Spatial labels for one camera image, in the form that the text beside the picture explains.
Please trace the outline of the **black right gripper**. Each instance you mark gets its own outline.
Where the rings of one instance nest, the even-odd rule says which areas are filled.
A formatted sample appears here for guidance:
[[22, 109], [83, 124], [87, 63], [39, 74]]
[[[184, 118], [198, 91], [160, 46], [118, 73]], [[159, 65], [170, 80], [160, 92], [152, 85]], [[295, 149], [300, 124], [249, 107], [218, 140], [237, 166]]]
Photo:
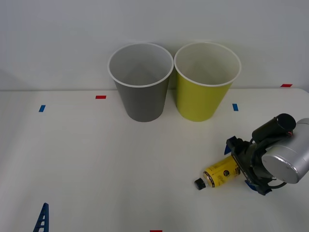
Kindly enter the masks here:
[[261, 158], [255, 157], [252, 164], [255, 147], [256, 144], [251, 144], [233, 136], [226, 141], [224, 155], [231, 153], [240, 171], [245, 176], [245, 183], [248, 187], [265, 196], [272, 191], [268, 185], [272, 181], [272, 175], [263, 166]]

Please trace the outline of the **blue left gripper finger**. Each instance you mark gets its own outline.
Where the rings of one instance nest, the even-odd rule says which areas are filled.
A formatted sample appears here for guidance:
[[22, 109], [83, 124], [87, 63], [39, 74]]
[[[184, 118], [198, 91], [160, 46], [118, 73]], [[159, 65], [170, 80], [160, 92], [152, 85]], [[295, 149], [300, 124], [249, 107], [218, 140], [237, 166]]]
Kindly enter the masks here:
[[49, 232], [49, 204], [44, 203], [33, 232]]

